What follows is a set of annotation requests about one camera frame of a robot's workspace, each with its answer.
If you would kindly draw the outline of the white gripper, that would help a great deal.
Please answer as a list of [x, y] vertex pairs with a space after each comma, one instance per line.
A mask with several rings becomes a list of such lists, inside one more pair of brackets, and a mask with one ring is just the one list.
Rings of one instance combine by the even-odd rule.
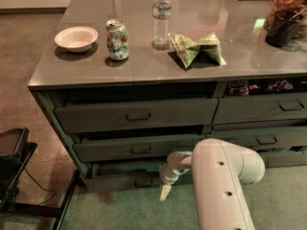
[[172, 190], [172, 186], [178, 178], [189, 172], [192, 168], [191, 151], [173, 151], [171, 152], [166, 163], [158, 168], [162, 185], [160, 186], [159, 200], [165, 201]]

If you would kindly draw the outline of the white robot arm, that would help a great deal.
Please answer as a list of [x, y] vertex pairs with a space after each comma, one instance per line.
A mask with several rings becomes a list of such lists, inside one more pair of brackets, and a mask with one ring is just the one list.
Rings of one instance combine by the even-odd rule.
[[178, 178], [192, 173], [200, 230], [255, 230], [242, 186], [262, 180], [265, 163], [254, 150], [204, 139], [191, 151], [174, 151], [158, 168], [160, 199]]

